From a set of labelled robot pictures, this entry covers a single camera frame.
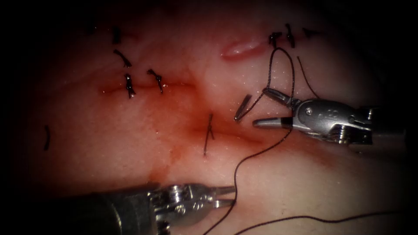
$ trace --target black suture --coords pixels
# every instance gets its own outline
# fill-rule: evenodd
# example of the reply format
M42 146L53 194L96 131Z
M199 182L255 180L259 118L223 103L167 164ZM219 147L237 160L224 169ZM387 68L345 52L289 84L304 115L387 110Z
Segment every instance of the black suture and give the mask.
M280 51L282 51L286 56L287 56L287 58L289 59L289 61L290 61L290 66L291 66L291 68L292 68L292 93L291 93L291 97L293 98L293 94L294 94L294 87L295 87L295 68L294 68L294 65L293 65L293 60L292 60L292 58L290 57L290 55L289 55L289 53L287 52L287 51L285 51L283 48L281 48L281 47L278 47L278 48L276 48L276 49L274 49L273 50L273 52L271 53L271 55L270 55L270 64L269 64L269 78L268 78L268 82L267 82L267 85L266 85L266 88L270 88L270 83L271 83L271 67L272 67L272 64L273 64L273 57L274 57L274 54L275 54L275 52L277 51L277 50L280 50ZM241 116L239 116L237 119L236 119L236 121L239 121L239 120L241 120L245 115L247 115L253 108L254 108L254 106L258 103L258 101L261 99L261 97L263 97L263 95L264 95L264 93L261 93L260 94L260 96L254 101L254 103L245 111L245 112L243 112L242 114L241 114Z
M45 145L44 145L44 151L47 151L49 149L49 143L51 141L51 133L49 131L48 125L45 125L45 132L47 133L47 141L45 142Z
M125 74L125 78L126 78L126 89L128 90L128 95L130 99L133 95L136 95L136 93L134 91L134 88L132 87L131 75Z
M314 92L314 90L312 89L312 87L310 86L310 84L309 84L309 82L308 82L308 79L306 78L305 71L303 70L303 67L302 67L302 62L300 61L299 56L296 56L296 58L297 58L297 60L299 61L299 65L300 65L300 68L302 69L302 74L303 74L303 77L305 78L305 82L306 82L306 84L308 85L308 87L309 87L310 91L312 91L313 95L314 95L317 99L319 99L319 96L318 96L318 95Z
M302 28L302 30L307 39L310 39L310 37L312 37L313 35L321 34L321 32L319 31L309 30L307 28Z
M129 62L129 60L122 54L122 52L118 51L117 49L113 50L113 53L115 53L116 55L120 56L123 60L123 67L127 67L130 68L132 67L132 64Z
M112 27L112 32L113 32L113 40L112 40L112 44L120 44L121 43L121 29L117 26L113 26Z
M162 94L162 85L161 85L162 76L156 74L152 69L148 69L147 74L151 74L151 75L154 75L155 76L155 80L157 80L158 87L160 88L160 92Z
M366 217L379 216L379 215L395 215L395 214L400 214L400 213L402 213L402 211L378 211L378 212L373 212L373 213L355 215L355 216L346 217L346 218L337 219L337 220L321 219L321 218L317 218L317 217L313 217L313 216L309 216L309 215L298 215L298 216L291 216L291 217L286 217L286 218L281 218L281 219L276 219L276 220L260 223L260 224L248 227L244 230L241 230L238 233L235 233L235 235L242 234L242 233L244 233L248 230L251 230L251 229L254 229L254 228L257 228L257 227L260 227L260 226L264 226L264 225L268 225L268 224L272 224L272 223L277 223L277 222L282 222L282 221L286 221L286 220L292 220L292 219L307 218L307 219L313 219L313 220L316 220L316 221L319 221L319 222L322 222L322 223L337 224L337 223L347 222L347 221L350 221L350 220L356 220L356 219L361 219L361 218L366 218Z
M213 114L209 114L208 130L206 132L205 147L203 149L204 156L206 156L206 147L208 146L209 133L211 134L212 139L215 140L215 136L213 136L213 132L212 132L212 118L213 118Z
M292 31L290 30L290 24L287 23L285 26L287 28L286 38L290 42L290 46L295 48L295 38L293 37Z
M282 35L282 32L273 32L269 35L269 44L273 45L273 49L277 48L276 39Z
M290 95L290 97L291 98L293 98L293 95L294 95L294 90L295 90L295 69L294 69L294 66L293 66L293 60L292 60L292 58L290 57L290 55L289 55L289 53L286 51L286 50L284 50L283 48L280 48L280 47L278 47L278 48L276 48L276 49L274 49L273 51L272 51L272 53L271 53L271 56L270 56L270 65L269 65L269 76L268 76L268 82L267 82L267 85L266 85L266 88L269 88L270 87L270 83L271 83L271 67L272 67L272 61L273 61L273 55L274 55L274 53L277 51L277 50L280 50L280 51L282 51L283 53L285 53L285 55L289 58L289 61L290 61L290 65L291 65L291 68L292 68L292 91L291 91L291 95ZM245 112L242 116L244 116L244 115L246 115L253 107L254 107L254 105L258 102L258 100L260 100L260 98L263 96L263 93L257 98L257 100L254 102L254 104L252 104L252 106L251 106L251 108L247 111L247 112ZM256 156L258 156L258 155L260 155L260 154L263 154L263 153L265 153L265 152L267 152L267 151L269 151L269 150L271 150L272 148L274 148L274 147L276 147L276 146L278 146L279 144L281 144L289 135L290 135L290 133L292 132L292 129L290 129L285 135L284 135L284 137L281 139L281 140L279 140L277 143L275 143L275 144L273 144L272 146L270 146L270 147L268 147L268 148L266 148L266 149L264 149L264 150L262 150L262 151L260 151L260 152L258 152L258 153L255 153L255 154L253 154L253 155L250 155L250 156L248 156L248 157L245 157L244 159L242 159L241 161L239 161L239 163L238 163L238 165L235 167L235 171L234 171L234 186L235 186L235 198L234 198L234 202L233 202L233 204L231 205L231 207L228 209L228 211L226 212L226 214L218 221L218 222L216 222L214 225L212 225L203 235L206 235L206 234L208 234L212 229L214 229L216 226L218 226L223 220L225 220L225 218L227 218L228 217L228 215L231 213L231 211L233 210L233 208L234 208L234 206L235 206L235 203L236 203L236 200L237 200L237 198L238 198L238 187L237 187L237 183L236 183L236 174L237 174L237 172L238 172L238 168L239 168L239 166L243 163L243 162L245 162L245 161L247 161L248 159L250 159L250 158L253 158L253 157L256 157Z

